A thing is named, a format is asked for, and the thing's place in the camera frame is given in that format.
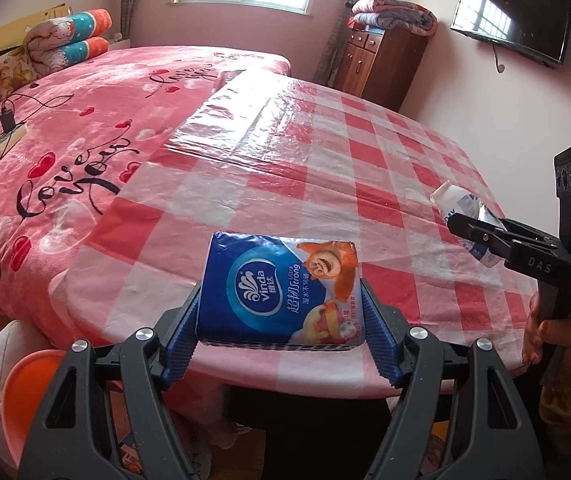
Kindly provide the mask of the person's right hand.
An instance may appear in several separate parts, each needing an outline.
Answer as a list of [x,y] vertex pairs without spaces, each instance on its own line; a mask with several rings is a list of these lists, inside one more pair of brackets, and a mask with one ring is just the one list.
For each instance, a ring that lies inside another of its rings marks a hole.
[[529,312],[524,332],[522,361],[538,364],[543,358],[543,344],[553,344],[564,350],[560,370],[571,374],[571,320],[540,321],[540,299],[536,292],[529,300]]

